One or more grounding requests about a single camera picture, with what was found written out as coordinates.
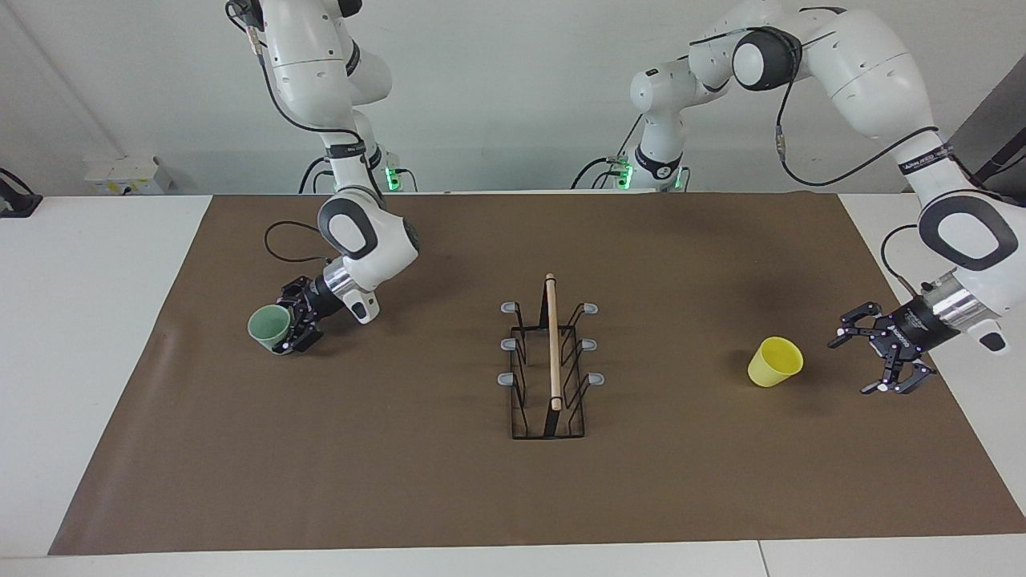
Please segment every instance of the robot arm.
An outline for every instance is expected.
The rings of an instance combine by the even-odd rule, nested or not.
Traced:
[[[365,153],[367,158],[367,168],[370,168],[376,190],[390,190],[395,192],[402,190],[402,181],[399,172],[399,156],[385,149],[385,146],[374,138],[373,127],[370,120],[358,110],[353,111],[353,120],[356,121],[356,131],[363,139],[367,147]]]
[[[912,392],[934,372],[920,362],[922,354],[963,333],[1008,353],[997,319],[1026,299],[1019,238],[1026,211],[970,182],[934,127],[922,77],[897,35],[866,10],[815,8],[750,31],[733,53],[735,77],[749,90],[817,78],[853,128],[887,147],[922,204],[920,238],[955,265],[891,314],[867,303],[841,317],[832,348],[868,337],[884,359],[883,376],[863,392]],[[786,166],[779,126],[778,139]],[[856,324],[867,317],[871,328]],[[914,371],[902,381],[906,363]]]
[[[354,105],[386,98],[392,78],[381,59],[362,50],[346,29],[345,18],[359,11],[360,0],[233,3],[244,14],[269,86],[273,76],[272,98],[290,123],[321,137],[336,179],[336,194],[321,207],[318,226],[342,257],[316,279],[300,277],[286,285],[278,301],[292,321],[271,350],[302,352],[321,337],[320,319],[343,308],[361,323],[373,320],[381,311],[374,290],[419,254],[412,226],[386,210],[370,171],[370,160],[384,152],[369,133],[376,150],[367,150],[359,130],[361,124],[369,129],[369,123],[353,111]],[[266,50],[258,31],[265,34]]]
[[[641,142],[630,152],[630,188],[667,191],[675,186],[683,159],[681,112],[712,102],[729,90],[732,54],[739,31],[779,20],[778,0],[747,0],[703,33],[686,56],[639,72],[631,82],[631,102],[644,117]]]

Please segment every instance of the black wire rack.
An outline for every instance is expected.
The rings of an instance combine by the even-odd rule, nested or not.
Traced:
[[[499,384],[510,389],[510,426],[514,440],[583,438],[586,434],[584,397],[591,387],[605,383],[604,376],[587,373],[582,367],[583,353],[596,350],[598,343],[580,338],[577,325],[582,317],[598,314],[598,306],[581,303],[565,324],[558,324],[558,361],[562,380],[558,393],[552,387],[545,387],[544,394],[528,390],[525,370],[528,367],[538,368],[528,360],[528,336],[548,335],[550,332],[548,285],[547,281],[537,325],[524,324],[520,303],[507,302],[502,305],[502,312],[515,315],[517,320],[516,325],[510,329],[510,338],[501,344],[502,349],[510,355],[509,372],[499,376]],[[539,427],[531,421],[539,421],[543,411],[544,425]]]

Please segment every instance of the table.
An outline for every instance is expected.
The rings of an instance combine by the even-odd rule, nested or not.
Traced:
[[[910,196],[843,200],[874,252],[883,234],[913,222],[917,213]],[[582,575],[641,570],[778,577],[910,570],[1018,575],[1026,568],[1024,536],[37,559],[52,541],[208,202],[209,197],[50,198],[33,219],[0,226],[0,245],[22,247],[5,255],[2,284],[29,286],[24,291],[28,306],[6,311],[8,322],[0,329],[6,369],[0,382],[0,557],[6,559],[0,572],[220,574],[235,568],[270,574],[287,567],[308,574],[347,569],[359,575],[488,568],[491,574],[512,575],[544,567]],[[140,260],[144,267],[121,266]],[[892,261],[915,279],[946,270],[913,235],[896,239]],[[901,294],[897,284],[893,287]],[[1026,342],[1022,316],[1016,311],[1004,323],[1013,343]],[[98,323],[116,337],[90,340]],[[1026,424],[1018,408],[1026,392],[1017,385],[1026,361],[1017,355],[991,357],[966,339],[945,345],[934,358],[1022,507],[1026,459],[1017,443]],[[984,370],[988,386],[981,389],[974,383]]]

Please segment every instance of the brown mat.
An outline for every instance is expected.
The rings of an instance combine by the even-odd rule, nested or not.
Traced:
[[[262,234],[322,200],[213,200],[51,553],[1026,532],[941,379],[863,396],[880,360],[826,348],[896,304],[835,197],[396,198],[425,252],[382,317],[277,358],[245,321],[318,265]],[[548,271],[601,306],[581,328],[608,384],[587,438],[513,441],[499,304],[536,314]],[[775,334],[807,369],[763,390],[745,367]]]

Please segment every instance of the black cable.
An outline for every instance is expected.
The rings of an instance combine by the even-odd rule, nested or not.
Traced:
[[[282,110],[281,105],[278,104],[277,97],[274,95],[274,86],[271,84],[271,75],[267,71],[267,62],[264,61],[264,54],[258,54],[256,60],[260,61],[260,69],[264,73],[264,85],[267,87],[268,95],[271,97],[271,103],[274,104],[275,110],[278,111],[278,114],[280,114],[281,117],[285,119],[285,121],[287,121],[292,126],[295,126],[301,130],[306,130],[308,132],[317,132],[320,134],[350,134],[357,140],[357,144],[363,143],[363,139],[356,130],[350,130],[349,128],[314,128],[313,126],[306,126],[304,124],[300,124],[295,120],[292,120],[290,116],[285,114],[285,111]]]
[[[962,163],[961,158],[958,158],[958,156],[954,154],[951,154],[950,157],[955,161],[955,164],[958,165],[958,168],[961,169],[962,174],[965,175],[965,178],[969,180],[969,184],[975,186],[976,188],[983,188],[983,181],[978,179],[973,172],[969,171],[969,168],[966,168],[965,164]]]
[[[1007,171],[1009,171],[1009,170],[1010,170],[1010,169],[1012,169],[1012,168],[1013,168],[1013,167],[1014,167],[1014,166],[1015,166],[1016,164],[1019,164],[1019,163],[1020,163],[1020,162],[1022,162],[1022,161],[1023,161],[1024,159],[1026,159],[1026,153],[1023,153],[1023,155],[1022,155],[1022,156],[1020,156],[1020,157],[1019,157],[1019,158],[1018,158],[1017,160],[1015,160],[1014,162],[1010,162],[1010,163],[1005,164],[1004,166],[1002,166],[1002,167],[1001,167],[1001,169],[1000,169],[1000,170],[998,170],[998,171],[994,172],[994,174],[993,174],[992,176],[993,176],[993,177],[996,177],[997,175],[1000,175],[1001,172],[1007,172]]]
[[[321,177],[334,177],[334,172],[331,170],[321,170],[314,176],[314,194],[317,194],[317,181],[319,181]]]
[[[381,187],[378,186],[378,181],[374,180],[374,174],[373,174],[373,171],[370,170],[370,165],[367,164],[366,167],[367,167],[367,179],[370,180],[370,186],[373,187],[374,192],[378,194],[378,198],[384,204],[384,202],[385,202],[385,193],[382,192]]]
[[[916,293],[915,288],[912,288],[912,284],[908,280],[906,280],[904,276],[898,274],[895,271],[894,267],[891,266],[891,263],[887,262],[887,242],[891,242],[891,239],[894,238],[894,236],[899,232],[903,230],[911,230],[916,228],[919,228],[919,225],[905,225],[898,227],[893,231],[891,231],[886,236],[884,236],[883,242],[880,243],[880,261],[883,263],[883,268],[885,268],[887,272],[891,273],[892,276],[897,278],[898,282],[901,282],[901,285],[904,286],[905,290],[908,291],[909,295],[911,295],[913,298],[917,297],[918,293]]]
[[[798,64],[797,64],[797,59],[796,59],[795,69],[797,69],[797,67],[798,67]],[[893,150],[895,150],[896,148],[900,147],[901,145],[907,143],[908,141],[914,139],[915,137],[918,137],[919,134],[921,134],[923,132],[939,132],[941,130],[937,126],[924,126],[922,128],[919,128],[918,130],[915,130],[914,132],[908,134],[907,137],[901,139],[900,141],[894,143],[893,145],[891,145],[887,148],[883,149],[883,151],[881,151],[879,154],[876,154],[875,156],[873,156],[869,160],[866,160],[862,164],[859,164],[855,168],[852,168],[847,172],[844,172],[843,175],[841,175],[841,176],[839,176],[839,177],[837,177],[835,179],[830,179],[829,181],[824,181],[822,183],[806,181],[806,180],[802,179],[801,177],[795,175],[794,171],[791,170],[791,167],[788,166],[788,164],[787,164],[787,144],[786,144],[785,139],[784,139],[784,126],[783,126],[783,122],[782,122],[783,118],[784,118],[784,111],[787,109],[787,102],[791,98],[791,89],[794,87],[794,82],[795,82],[795,80],[797,80],[797,77],[798,77],[797,76],[797,70],[795,70],[794,74],[791,75],[791,81],[788,82],[788,84],[787,84],[787,90],[784,92],[784,99],[780,103],[780,112],[777,113],[777,154],[780,156],[780,164],[781,164],[781,166],[784,167],[784,171],[787,172],[787,176],[791,177],[796,182],[801,183],[801,184],[803,184],[805,186],[824,187],[824,186],[830,186],[830,185],[835,184],[835,183],[839,183],[840,181],[843,181],[844,179],[847,179],[849,177],[852,177],[853,175],[862,171],[863,169],[865,169],[867,166],[869,166],[873,162],[876,162],[880,158],[883,158],[884,156],[886,156],[887,154],[890,154]]]
[[[812,46],[813,44],[819,42],[820,40],[823,40],[823,39],[826,39],[826,38],[830,38],[834,34],[837,34],[836,30],[834,30],[833,32],[828,32],[828,33],[826,33],[826,34],[824,34],[822,36],[817,36],[816,38],[813,38],[808,42],[805,42],[804,44],[802,44],[801,47],[804,48],[806,46]]]
[[[684,192],[687,192],[687,187],[692,186],[692,169],[689,166],[684,166],[681,170],[687,170],[687,181],[684,182]]]
[[[396,175],[409,175],[409,178],[413,180],[413,192],[421,192],[421,187],[417,186],[417,175],[413,174],[409,168],[396,168]]]
[[[303,180],[300,181],[300,192],[298,194],[302,195],[307,190],[307,182],[310,180],[310,175],[313,174],[314,168],[316,168],[317,165],[320,164],[321,162],[327,162],[327,159],[325,159],[322,156],[314,160],[313,162],[310,163],[309,166],[307,166],[307,171],[303,172]]]
[[[232,13],[232,10],[231,10],[231,7],[232,7],[232,6],[235,6],[235,7],[236,7],[236,8],[238,9],[238,10],[241,10],[241,9],[242,9],[242,7],[241,7],[241,6],[239,6],[239,5],[238,5],[237,3],[235,3],[235,2],[232,2],[231,0],[229,0],[228,2],[225,2],[225,15],[226,15],[226,16],[228,16],[228,22],[230,22],[230,23],[232,23],[233,25],[235,25],[235,28],[239,29],[239,30],[240,30],[240,31],[242,31],[242,32],[243,32],[244,34],[248,34],[248,33],[246,32],[246,29],[245,29],[245,27],[244,27],[244,26],[242,26],[241,24],[239,24],[239,21],[237,21],[237,20],[236,20],[236,18],[240,17],[240,14],[239,14],[239,13],[237,13],[237,12],[236,12],[236,13],[234,13],[234,14]],[[261,45],[261,46],[264,46],[265,48],[267,48],[267,44],[265,44],[263,40],[261,40],[261,42],[260,42],[260,45]]]
[[[574,189],[577,188],[578,183],[580,183],[581,179],[583,179],[584,176],[588,174],[588,170],[591,170],[595,166],[598,166],[599,164],[601,164],[603,162],[606,162],[606,161],[608,161],[608,159],[603,157],[603,158],[596,158],[596,159],[592,160],[591,162],[589,162],[587,166],[585,166],[580,172],[578,172],[578,177],[576,179],[574,179],[574,184],[570,185],[570,190],[574,190]]]
[[[6,168],[0,168],[0,175],[3,175],[5,177],[7,177],[7,179],[9,179],[10,182],[12,182],[12,183],[16,184],[17,186],[22,187],[23,189],[25,189],[25,192],[28,192],[29,195],[36,196],[36,193],[33,192],[31,188],[29,188],[29,185],[25,184],[25,181],[23,181],[22,179],[17,178],[17,175],[15,175],[14,172],[11,172],[10,170],[8,170]]]
[[[732,30],[731,32],[724,32],[723,34],[717,34],[716,36],[710,36],[709,38],[703,38],[702,40],[696,40],[688,43],[688,46],[698,46],[699,44],[705,44],[706,42],[712,42],[713,40],[719,40],[720,38],[726,38],[727,36],[734,36],[735,34],[741,34],[742,32],[755,32],[759,30],[758,28],[739,28],[738,30]]]
[[[281,255],[275,253],[274,249],[271,248],[271,242],[269,240],[269,238],[271,236],[271,231],[273,231],[274,229],[276,229],[278,227],[282,227],[282,226],[285,226],[285,225],[295,226],[295,227],[300,227],[300,228],[305,228],[307,230],[311,230],[313,232],[316,232],[317,234],[320,234],[320,230],[319,229],[317,229],[316,227],[312,227],[312,226],[310,226],[308,224],[304,224],[304,223],[300,223],[300,222],[295,222],[295,221],[278,221],[278,222],[274,223],[273,225],[267,227],[267,230],[264,231],[264,248],[267,248],[267,252],[268,252],[269,255],[271,255],[272,257],[274,257],[275,259],[278,259],[279,261],[281,261],[283,263],[299,264],[299,263],[309,263],[309,262],[312,262],[312,261],[324,261],[327,264],[331,264],[331,259],[328,259],[327,257],[310,257],[310,258],[307,258],[307,259],[287,259],[287,258],[282,257]]]
[[[686,59],[686,57],[687,56],[681,56],[678,60],[683,60],[683,59]],[[638,129],[638,125],[641,124],[641,119],[642,118],[644,118],[644,114],[639,114],[638,117],[637,117],[637,119],[634,121],[634,125],[631,126],[631,131],[627,132],[627,138],[624,139],[624,144],[620,145],[620,152],[617,153],[617,156],[623,156],[624,153],[627,152],[627,143],[631,142],[631,137],[633,137],[634,132]],[[613,162],[609,163],[609,169],[610,170],[613,169],[613,164],[614,164]],[[602,188],[605,188],[605,180],[602,181]]]
[[[595,182],[591,183],[591,188],[592,190],[595,190],[595,187],[598,186],[598,181],[602,180],[603,177],[608,179],[609,177],[620,177],[622,175],[623,172],[620,172],[618,170],[606,170],[605,172],[602,172],[598,177],[595,177]]]

